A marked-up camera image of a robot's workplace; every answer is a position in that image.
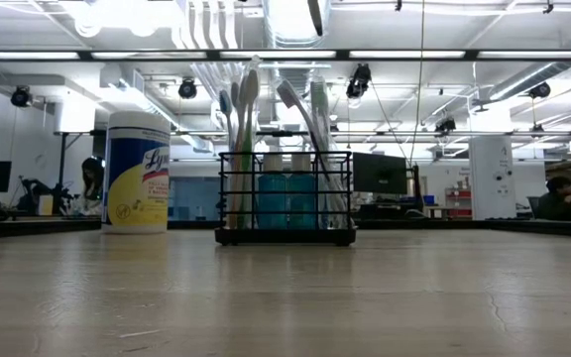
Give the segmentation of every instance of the spotlight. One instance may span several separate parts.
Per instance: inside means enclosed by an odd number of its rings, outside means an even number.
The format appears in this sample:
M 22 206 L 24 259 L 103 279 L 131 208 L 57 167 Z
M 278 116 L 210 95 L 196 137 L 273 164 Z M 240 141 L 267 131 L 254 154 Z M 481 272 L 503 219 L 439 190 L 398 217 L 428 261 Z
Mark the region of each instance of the spotlight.
M 545 98 L 550 95 L 551 88 L 550 85 L 546 82 L 543 82 L 537 85 L 535 88 L 531 89 L 527 95 L 530 96 L 532 99 L 535 98 Z
M 12 105 L 18 108 L 27 108 L 32 105 L 32 94 L 30 94 L 30 87 L 27 85 L 20 85 L 17 87 L 12 97 L 10 97 Z
M 541 124 L 534 124 L 534 126 L 530 129 L 531 132 L 535 132 L 535 133 L 543 133 L 545 131 L 545 129 L 543 129 L 543 126 Z M 532 135 L 532 138 L 538 139 L 541 138 L 543 135 Z
M 177 94 L 183 99 L 193 99 L 197 95 L 197 87 L 195 87 L 195 79 L 184 78 L 179 86 Z
M 446 117 L 435 125 L 435 131 L 439 133 L 448 133 L 457 129 L 455 119 L 453 117 Z
M 358 68 L 354 71 L 354 75 L 352 75 L 352 79 L 350 79 L 347 86 L 347 97 L 350 99 L 362 97 L 369 88 L 367 83 L 371 80 L 372 72 L 369 70 L 369 65 L 358 63 Z

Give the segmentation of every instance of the person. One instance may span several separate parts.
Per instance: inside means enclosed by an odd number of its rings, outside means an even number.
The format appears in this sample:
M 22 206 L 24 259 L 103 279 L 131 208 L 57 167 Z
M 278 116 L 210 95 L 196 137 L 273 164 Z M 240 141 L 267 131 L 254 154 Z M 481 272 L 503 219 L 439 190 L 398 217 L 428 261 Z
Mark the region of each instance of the person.
M 539 199 L 537 218 L 571 221 L 570 178 L 551 178 L 545 186 L 548 193 Z
M 103 177 L 105 171 L 100 162 L 94 158 L 86 159 L 82 166 L 84 189 L 80 197 L 74 201 L 65 215 L 91 216 L 102 213 Z

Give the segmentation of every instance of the lysol wipes container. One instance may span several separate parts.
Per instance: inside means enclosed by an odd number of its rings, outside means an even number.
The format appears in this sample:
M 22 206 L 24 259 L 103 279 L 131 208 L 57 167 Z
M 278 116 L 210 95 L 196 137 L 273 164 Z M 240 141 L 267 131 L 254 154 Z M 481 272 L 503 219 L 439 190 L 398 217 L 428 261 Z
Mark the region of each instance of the lysol wipes container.
M 164 233 L 169 220 L 170 123 L 143 112 L 109 118 L 102 230 Z

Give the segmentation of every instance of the black wire rack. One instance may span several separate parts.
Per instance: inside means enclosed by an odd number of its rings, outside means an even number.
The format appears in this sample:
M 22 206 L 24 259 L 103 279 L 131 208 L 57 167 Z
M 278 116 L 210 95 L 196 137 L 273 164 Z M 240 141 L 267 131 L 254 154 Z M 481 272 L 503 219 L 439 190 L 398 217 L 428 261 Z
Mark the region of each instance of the black wire rack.
M 264 157 L 271 155 L 280 156 L 297 156 L 297 155 L 310 155 L 311 156 L 311 171 L 263 171 Z M 252 152 L 236 152 L 236 153 L 220 153 L 220 203 L 219 203 L 219 218 L 222 223 L 221 229 L 216 230 L 216 241 L 222 245 L 237 245 L 239 243 L 332 243 L 339 246 L 349 246 L 356 239 L 356 232 L 354 230 L 352 214 L 350 210 L 352 189 L 350 180 L 352 176 L 352 163 L 351 152 L 271 152 L 271 153 L 252 153 Z M 248 171 L 234 171 L 227 170 L 227 163 L 232 163 L 233 160 L 242 160 L 242 158 L 250 157 L 251 165 Z M 325 168 L 321 162 L 329 164 L 331 168 Z M 304 174 L 314 177 L 314 190 L 270 190 L 259 191 L 257 180 L 261 175 L 269 174 L 284 174 L 296 175 Z M 227 180 L 232 176 L 250 176 L 250 189 L 234 190 L 227 188 Z M 343 182 L 343 189 L 331 190 L 322 189 L 320 184 L 323 178 L 329 179 L 330 176 L 340 177 Z M 294 211 L 294 210 L 264 210 L 258 207 L 259 195 L 266 194 L 306 194 L 313 195 L 314 208 L 312 210 Z M 321 197 L 325 194 L 341 195 L 341 199 L 345 199 L 345 210 L 320 210 L 319 202 Z M 250 210 L 244 210 L 240 205 L 240 209 L 233 209 L 231 206 L 232 195 L 243 195 L 249 197 L 251 204 Z M 293 214 L 314 215 L 314 228 L 313 229 L 264 229 L 258 222 L 258 216 L 266 214 L 284 214 L 290 216 Z M 343 216 L 346 228 L 335 229 L 330 226 L 323 226 L 319 223 L 321 217 L 329 216 Z M 231 221 L 239 216 L 250 216 L 250 224 L 246 226 L 236 226 Z

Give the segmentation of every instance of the wooden table surface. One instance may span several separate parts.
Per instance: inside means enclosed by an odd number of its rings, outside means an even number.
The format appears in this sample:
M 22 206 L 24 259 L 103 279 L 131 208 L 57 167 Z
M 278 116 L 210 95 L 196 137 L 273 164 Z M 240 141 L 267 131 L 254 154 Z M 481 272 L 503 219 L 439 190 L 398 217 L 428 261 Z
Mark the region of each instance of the wooden table surface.
M 208 231 L 0 239 L 2 356 L 571 356 L 571 238 Z

